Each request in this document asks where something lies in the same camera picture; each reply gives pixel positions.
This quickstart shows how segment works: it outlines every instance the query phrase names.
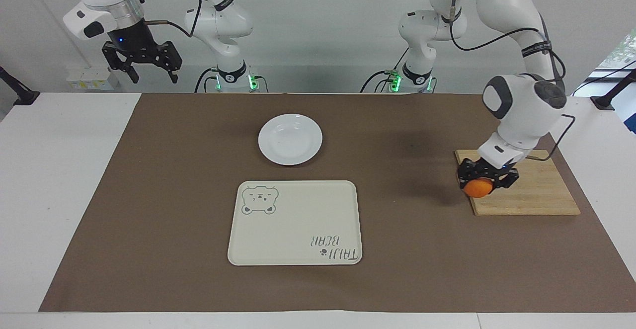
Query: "black clamp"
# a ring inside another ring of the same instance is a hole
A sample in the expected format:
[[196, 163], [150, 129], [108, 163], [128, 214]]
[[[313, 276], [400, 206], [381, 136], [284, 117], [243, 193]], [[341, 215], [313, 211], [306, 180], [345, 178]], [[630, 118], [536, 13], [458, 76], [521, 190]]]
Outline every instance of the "black clamp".
[[242, 75], [247, 72], [247, 64], [243, 61], [243, 66], [234, 72], [223, 72], [219, 69], [219, 75], [228, 83], [236, 83]]
[[418, 75], [417, 73], [413, 73], [409, 71], [406, 66], [406, 63], [404, 63], [404, 66], [402, 66], [402, 73], [404, 73], [404, 76], [406, 76], [409, 80], [411, 80], [413, 84], [415, 84], [416, 86], [421, 86], [421, 85], [424, 85], [424, 83], [426, 83], [427, 79], [429, 79], [429, 77], [431, 76], [432, 70], [426, 73], [425, 75]]
[[[118, 49], [113, 42], [107, 41], [102, 47], [102, 52], [111, 69], [119, 70], [127, 73], [133, 83], [139, 82], [139, 75], [132, 66], [137, 64], [154, 64], [155, 66], [168, 71], [170, 80], [176, 84], [179, 77], [175, 71], [181, 69], [182, 59], [177, 48], [170, 41], [163, 44], [157, 44], [152, 48], [143, 48], [138, 51], [123, 51]], [[126, 58], [125, 61], [120, 60], [117, 53]]]
[[543, 41], [543, 42], [535, 43], [532, 46], [523, 48], [521, 50], [521, 54], [523, 58], [525, 58], [525, 57], [528, 57], [529, 55], [533, 55], [538, 52], [543, 52], [544, 54], [547, 54], [547, 52], [549, 52], [550, 50], [552, 50], [552, 42]]
[[464, 189], [468, 182], [481, 177], [492, 181], [492, 191], [490, 193], [498, 188], [509, 188], [519, 179], [519, 171], [513, 166], [515, 164], [507, 164], [503, 168], [495, 168], [484, 159], [479, 159], [476, 162], [464, 159], [459, 164], [459, 168], [457, 168], [459, 188]]
[[[459, 9], [459, 12], [457, 12], [457, 14], [455, 14], [455, 19], [453, 19], [453, 22], [457, 21], [457, 19], [459, 19], [459, 16], [461, 16], [461, 15], [462, 15], [462, 9]], [[447, 25], [450, 24], [450, 19], [449, 18], [445, 18], [444, 16], [441, 16], [441, 20]]]
[[214, 9], [216, 10], [216, 12], [221, 12], [224, 9], [227, 9], [228, 7], [230, 7], [230, 5], [234, 2], [234, 0], [223, 0], [219, 3], [217, 3], [216, 5], [214, 5]]

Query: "bear face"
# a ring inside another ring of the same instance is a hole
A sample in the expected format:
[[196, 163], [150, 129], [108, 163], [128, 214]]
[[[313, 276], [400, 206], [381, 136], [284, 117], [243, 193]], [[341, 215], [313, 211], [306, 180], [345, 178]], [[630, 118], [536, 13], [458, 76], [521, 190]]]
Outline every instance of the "bear face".
[[250, 214], [254, 211], [262, 211], [266, 214], [273, 214], [276, 211], [275, 202], [279, 192], [274, 187], [257, 186], [246, 188], [241, 196], [243, 197], [242, 213]]

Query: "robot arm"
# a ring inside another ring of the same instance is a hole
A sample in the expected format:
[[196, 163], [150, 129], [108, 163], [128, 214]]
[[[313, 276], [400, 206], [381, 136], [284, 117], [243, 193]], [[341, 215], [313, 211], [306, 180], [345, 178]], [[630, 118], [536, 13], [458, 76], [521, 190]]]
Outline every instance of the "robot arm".
[[175, 72], [181, 68], [182, 59], [172, 42], [155, 42], [138, 0], [81, 0], [64, 16], [64, 23], [79, 39], [107, 33], [111, 41], [105, 42], [102, 52], [109, 66], [127, 73], [134, 83], [139, 76], [133, 63], [154, 64], [177, 82]]
[[[194, 37], [205, 42], [216, 59], [218, 89], [231, 91], [253, 91], [255, 83], [249, 67], [243, 59], [234, 38], [252, 33], [251, 16], [235, 0], [203, 0], [195, 28]], [[195, 10], [186, 14], [186, 26], [192, 27]]]
[[[415, 48], [400, 73], [415, 81], [402, 80], [402, 86], [421, 90], [425, 82], [418, 82], [409, 73], [421, 75], [420, 81], [430, 76], [434, 52], [427, 50], [429, 46], [423, 47], [424, 42], [451, 39], [451, 27], [454, 39], [464, 34], [466, 22], [462, 20], [460, 1], [431, 0], [434, 11], [411, 12], [402, 18], [400, 34]], [[490, 28], [504, 34], [512, 32], [509, 35], [519, 44], [527, 71], [521, 75], [496, 76], [484, 89], [484, 105], [500, 120], [500, 125], [479, 148], [481, 159], [477, 162], [465, 159], [457, 172], [461, 188], [470, 196], [482, 197], [496, 188], [508, 188], [517, 180], [514, 165], [526, 158], [561, 117], [566, 96], [548, 32], [532, 0], [477, 0], [477, 11]], [[434, 25], [437, 28], [433, 35]], [[474, 180], [489, 180], [488, 191], [474, 191], [471, 186]]]

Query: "brown paper mat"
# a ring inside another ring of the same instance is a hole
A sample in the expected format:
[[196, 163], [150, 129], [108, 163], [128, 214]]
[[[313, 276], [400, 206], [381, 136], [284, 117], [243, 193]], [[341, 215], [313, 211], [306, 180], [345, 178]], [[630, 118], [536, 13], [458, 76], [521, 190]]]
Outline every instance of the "brown paper mat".
[[[286, 112], [324, 133], [293, 168], [256, 141]], [[636, 283], [560, 155], [581, 216], [473, 215], [454, 150], [496, 125], [473, 95], [144, 94], [40, 310], [636, 311]], [[282, 179], [356, 184], [358, 265], [230, 265], [239, 184]]]

